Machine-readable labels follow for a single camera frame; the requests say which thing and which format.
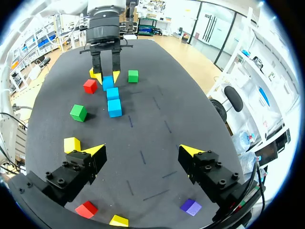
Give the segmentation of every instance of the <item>bolt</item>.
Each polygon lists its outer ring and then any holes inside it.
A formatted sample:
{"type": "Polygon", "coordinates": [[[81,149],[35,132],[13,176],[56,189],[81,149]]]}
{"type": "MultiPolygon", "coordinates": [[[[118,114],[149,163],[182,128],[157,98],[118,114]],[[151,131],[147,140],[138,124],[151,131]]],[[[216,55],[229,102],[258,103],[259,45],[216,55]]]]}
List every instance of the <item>bolt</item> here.
{"type": "Polygon", "coordinates": [[[238,176],[239,176],[239,173],[233,173],[231,178],[232,178],[233,180],[237,180],[237,179],[238,179],[238,176]]]}
{"type": "Polygon", "coordinates": [[[81,168],[78,165],[73,166],[74,171],[79,172],[81,168]]]}
{"type": "Polygon", "coordinates": [[[221,162],[217,162],[217,163],[216,163],[216,167],[217,167],[217,168],[221,168],[222,166],[223,166],[223,165],[222,165],[221,162]]]}
{"type": "Polygon", "coordinates": [[[206,172],[210,172],[210,171],[211,171],[211,169],[212,169],[212,167],[211,167],[211,166],[205,166],[205,167],[204,167],[204,170],[205,170],[206,172]]]}
{"type": "Polygon", "coordinates": [[[67,161],[63,161],[63,162],[62,162],[62,166],[68,167],[68,165],[69,165],[69,163],[68,163],[67,161]]]}
{"type": "Polygon", "coordinates": [[[221,179],[218,181],[218,187],[219,188],[224,188],[225,184],[226,184],[226,180],[225,179],[221,179]]]}
{"type": "Polygon", "coordinates": [[[65,183],[66,183],[66,181],[62,178],[57,180],[57,184],[59,184],[59,186],[61,186],[61,187],[65,186],[65,183]]]}
{"type": "Polygon", "coordinates": [[[47,179],[52,179],[53,178],[53,175],[51,172],[46,172],[46,178],[47,179]]]}

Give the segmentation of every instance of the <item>glass door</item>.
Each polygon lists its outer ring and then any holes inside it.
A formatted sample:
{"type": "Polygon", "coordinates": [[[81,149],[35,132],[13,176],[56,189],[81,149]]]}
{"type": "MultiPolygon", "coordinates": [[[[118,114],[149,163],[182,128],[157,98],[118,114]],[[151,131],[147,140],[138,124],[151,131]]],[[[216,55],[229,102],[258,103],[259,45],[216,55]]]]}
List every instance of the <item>glass door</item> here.
{"type": "Polygon", "coordinates": [[[202,3],[197,25],[190,42],[214,62],[224,44],[234,18],[234,11],[210,3],[202,3]]]}

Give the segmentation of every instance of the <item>green cube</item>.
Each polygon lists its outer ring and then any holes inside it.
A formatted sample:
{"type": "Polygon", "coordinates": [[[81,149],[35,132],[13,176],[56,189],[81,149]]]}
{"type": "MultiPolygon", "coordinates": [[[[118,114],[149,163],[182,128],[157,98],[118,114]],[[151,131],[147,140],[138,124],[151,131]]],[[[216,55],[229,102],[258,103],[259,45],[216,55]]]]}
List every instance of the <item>green cube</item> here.
{"type": "Polygon", "coordinates": [[[84,106],[75,104],[70,112],[70,115],[75,121],[84,122],[87,110],[84,106]]]}
{"type": "Polygon", "coordinates": [[[128,71],[128,82],[137,83],[139,81],[139,72],[138,70],[129,70],[128,71]]]}

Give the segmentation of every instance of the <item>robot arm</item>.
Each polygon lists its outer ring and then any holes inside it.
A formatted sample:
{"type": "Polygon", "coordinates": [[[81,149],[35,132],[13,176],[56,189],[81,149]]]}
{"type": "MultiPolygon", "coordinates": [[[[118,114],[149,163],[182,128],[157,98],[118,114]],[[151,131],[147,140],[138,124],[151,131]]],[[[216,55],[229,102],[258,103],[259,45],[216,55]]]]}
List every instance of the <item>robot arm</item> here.
{"type": "MultiPolygon", "coordinates": [[[[87,43],[91,44],[94,73],[102,73],[100,51],[112,50],[113,70],[120,70],[120,37],[119,37],[119,15],[126,9],[126,0],[74,0],[73,4],[66,0],[40,0],[33,4],[22,5],[18,18],[18,27],[14,29],[0,47],[0,112],[14,115],[10,104],[10,68],[13,54],[12,46],[19,36],[26,30],[33,18],[47,17],[57,13],[70,15],[84,15],[90,19],[87,28],[87,43]]],[[[0,122],[8,119],[5,114],[0,115],[0,122]]],[[[10,126],[0,135],[0,146],[5,151],[6,156],[15,160],[15,141],[9,137],[15,135],[18,125],[13,120],[10,126]]],[[[0,165],[7,162],[4,154],[0,153],[0,165]]]]}

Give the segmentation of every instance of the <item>black mat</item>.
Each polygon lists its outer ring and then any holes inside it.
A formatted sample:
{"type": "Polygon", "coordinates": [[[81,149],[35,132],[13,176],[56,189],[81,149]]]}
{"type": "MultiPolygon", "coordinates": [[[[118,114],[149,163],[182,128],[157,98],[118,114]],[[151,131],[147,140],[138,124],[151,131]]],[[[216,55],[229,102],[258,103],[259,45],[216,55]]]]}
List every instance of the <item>black mat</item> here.
{"type": "MultiPolygon", "coordinates": [[[[84,92],[90,54],[80,55],[78,48],[60,56],[31,114],[27,170],[44,179],[46,171],[60,166],[65,160],[64,138],[78,138],[82,149],[105,143],[105,166],[66,208],[74,211],[89,200],[99,209],[92,219],[104,223],[117,214],[128,218],[131,227],[200,228],[211,223],[218,206],[189,181],[177,160],[178,145],[211,149],[227,168],[241,174],[234,145],[208,98],[171,55],[153,41],[129,43],[134,47],[121,53],[116,84],[123,110],[118,118],[109,118],[100,85],[93,95],[84,92]],[[138,83],[127,83],[129,69],[139,70],[138,83]],[[84,123],[71,118],[74,104],[88,110],[84,123]],[[188,198],[202,205],[195,217],[179,209],[188,198]]],[[[101,54],[104,75],[111,75],[110,58],[110,52],[101,54]]]]}

